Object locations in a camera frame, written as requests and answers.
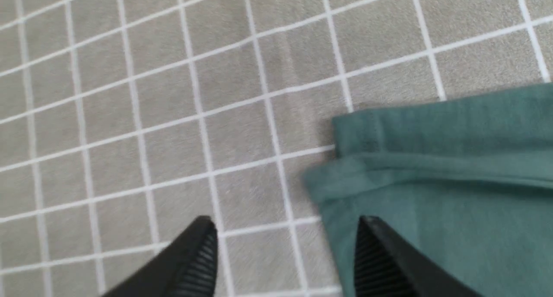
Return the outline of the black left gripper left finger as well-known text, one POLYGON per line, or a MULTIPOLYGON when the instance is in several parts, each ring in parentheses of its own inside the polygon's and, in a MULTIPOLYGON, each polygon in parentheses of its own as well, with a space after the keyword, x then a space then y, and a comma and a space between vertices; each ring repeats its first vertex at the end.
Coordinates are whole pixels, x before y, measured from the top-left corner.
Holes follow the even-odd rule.
POLYGON ((213 297, 219 267, 217 229, 198 216, 170 245, 105 297, 213 297))

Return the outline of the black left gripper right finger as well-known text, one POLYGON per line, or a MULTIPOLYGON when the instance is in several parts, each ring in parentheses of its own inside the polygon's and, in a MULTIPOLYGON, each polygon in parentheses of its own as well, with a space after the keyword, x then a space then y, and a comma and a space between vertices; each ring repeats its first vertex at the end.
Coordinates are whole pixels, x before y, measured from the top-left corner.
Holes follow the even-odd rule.
POLYGON ((354 251, 358 297, 477 297, 375 216, 358 221, 354 251))

